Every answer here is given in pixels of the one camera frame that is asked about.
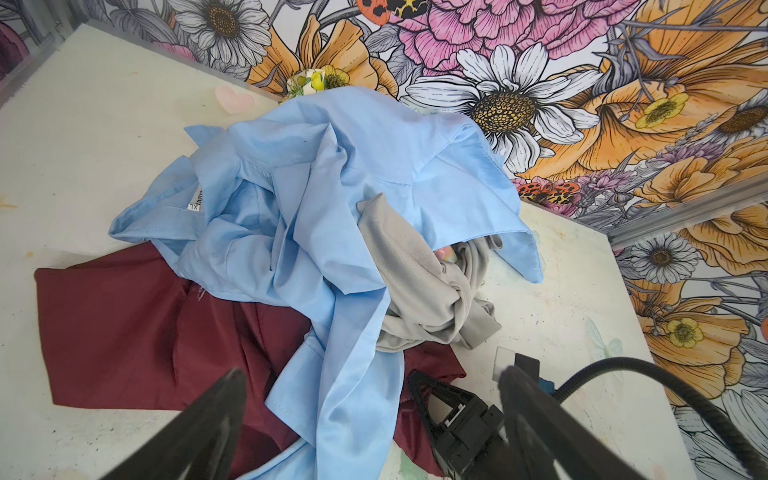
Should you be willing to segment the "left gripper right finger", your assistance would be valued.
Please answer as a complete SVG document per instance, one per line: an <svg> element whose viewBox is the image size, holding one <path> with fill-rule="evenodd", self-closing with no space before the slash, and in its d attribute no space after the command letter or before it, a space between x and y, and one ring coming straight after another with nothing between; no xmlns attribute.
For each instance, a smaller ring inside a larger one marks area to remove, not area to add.
<svg viewBox="0 0 768 480"><path fill-rule="evenodd" d="M642 477L520 368L506 368L498 387L509 445L522 458L523 478L556 479L556 465L572 479Z"/></svg>

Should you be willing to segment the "maroon cloth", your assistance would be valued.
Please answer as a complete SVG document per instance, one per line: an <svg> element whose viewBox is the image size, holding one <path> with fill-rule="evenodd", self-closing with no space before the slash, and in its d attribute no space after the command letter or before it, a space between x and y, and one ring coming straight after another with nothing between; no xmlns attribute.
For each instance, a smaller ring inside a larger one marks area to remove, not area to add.
<svg viewBox="0 0 768 480"><path fill-rule="evenodd" d="M177 276L143 243L34 275L52 400L86 409L182 410L231 369L247 400L233 477L312 479L313 447L267 407L310 321L233 302Z"/></svg>

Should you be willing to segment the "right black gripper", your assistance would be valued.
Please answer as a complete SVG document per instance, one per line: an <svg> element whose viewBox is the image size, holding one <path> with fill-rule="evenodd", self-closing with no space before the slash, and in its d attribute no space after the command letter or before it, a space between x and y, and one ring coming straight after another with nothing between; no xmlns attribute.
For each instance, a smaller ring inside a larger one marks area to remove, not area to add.
<svg viewBox="0 0 768 480"><path fill-rule="evenodd" d="M476 394L414 370L407 385L429 445L448 477L530 477L520 440L501 436L505 418Z"/></svg>

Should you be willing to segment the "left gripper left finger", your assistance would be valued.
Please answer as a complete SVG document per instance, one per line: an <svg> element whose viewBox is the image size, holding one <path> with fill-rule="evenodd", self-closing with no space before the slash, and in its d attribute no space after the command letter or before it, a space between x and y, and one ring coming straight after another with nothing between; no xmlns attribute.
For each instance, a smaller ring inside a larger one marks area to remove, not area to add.
<svg viewBox="0 0 768 480"><path fill-rule="evenodd" d="M104 477L227 479L245 405L245 375L234 368Z"/></svg>

